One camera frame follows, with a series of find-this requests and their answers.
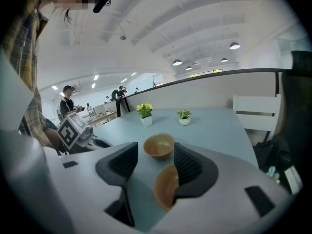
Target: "headset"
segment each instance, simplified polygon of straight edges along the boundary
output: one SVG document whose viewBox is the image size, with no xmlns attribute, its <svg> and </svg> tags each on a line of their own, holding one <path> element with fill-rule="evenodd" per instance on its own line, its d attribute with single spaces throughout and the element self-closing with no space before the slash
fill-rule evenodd
<svg viewBox="0 0 312 234">
<path fill-rule="evenodd" d="M 105 6 L 111 5 L 112 0 L 98 0 L 94 6 L 93 12 L 98 13 L 101 11 L 101 9 Z"/>
</svg>

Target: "flower pot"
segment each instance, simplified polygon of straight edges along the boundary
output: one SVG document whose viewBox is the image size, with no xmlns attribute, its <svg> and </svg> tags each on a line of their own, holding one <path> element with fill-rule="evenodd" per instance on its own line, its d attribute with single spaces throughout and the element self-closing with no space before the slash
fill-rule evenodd
<svg viewBox="0 0 312 234">
<path fill-rule="evenodd" d="M 146 127 L 148 127 L 148 126 L 150 126 L 150 125 L 153 124 L 153 118 L 152 118 L 152 116 L 146 117 L 146 118 L 144 118 L 144 119 L 142 119 L 142 118 L 140 118 L 140 119 L 141 119 L 143 125 L 146 126 Z"/>
<path fill-rule="evenodd" d="M 190 118 L 190 117 L 188 117 L 188 118 L 186 118 L 186 119 L 181 119 L 181 118 L 179 118 L 179 122 L 180 122 L 181 125 L 187 126 L 188 124 L 190 124 L 191 118 Z"/>
</svg>

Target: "brown bowl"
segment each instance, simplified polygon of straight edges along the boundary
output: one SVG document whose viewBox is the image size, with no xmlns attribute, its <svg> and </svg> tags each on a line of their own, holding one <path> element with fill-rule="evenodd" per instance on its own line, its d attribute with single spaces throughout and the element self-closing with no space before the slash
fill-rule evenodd
<svg viewBox="0 0 312 234">
<path fill-rule="evenodd" d="M 154 195 L 160 206 L 169 211 L 174 205 L 175 190 L 179 187 L 179 178 L 174 164 L 165 166 L 158 174 Z"/>
<path fill-rule="evenodd" d="M 149 137 L 143 145 L 144 151 L 157 160 L 170 158 L 175 147 L 175 139 L 169 134 L 157 134 Z"/>
</svg>

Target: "white chair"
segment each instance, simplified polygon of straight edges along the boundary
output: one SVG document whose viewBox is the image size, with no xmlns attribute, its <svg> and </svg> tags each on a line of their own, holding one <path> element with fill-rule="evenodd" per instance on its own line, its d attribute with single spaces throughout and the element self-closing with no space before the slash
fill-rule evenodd
<svg viewBox="0 0 312 234">
<path fill-rule="evenodd" d="M 268 139 L 275 133 L 281 107 L 281 95 L 276 97 L 233 96 L 233 110 L 244 128 L 270 131 Z M 241 112 L 272 113 L 274 116 L 243 115 Z"/>
</svg>

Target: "small green plant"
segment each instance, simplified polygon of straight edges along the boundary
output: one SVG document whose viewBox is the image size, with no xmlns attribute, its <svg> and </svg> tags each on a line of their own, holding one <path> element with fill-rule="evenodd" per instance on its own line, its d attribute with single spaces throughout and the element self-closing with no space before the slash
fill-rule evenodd
<svg viewBox="0 0 312 234">
<path fill-rule="evenodd" d="M 180 119 L 187 119 L 193 115 L 190 110 L 177 111 L 177 114 L 180 116 Z"/>
<path fill-rule="evenodd" d="M 136 109 L 142 119 L 152 116 L 151 111 L 153 110 L 153 106 L 151 104 L 141 104 L 136 106 Z"/>
</svg>

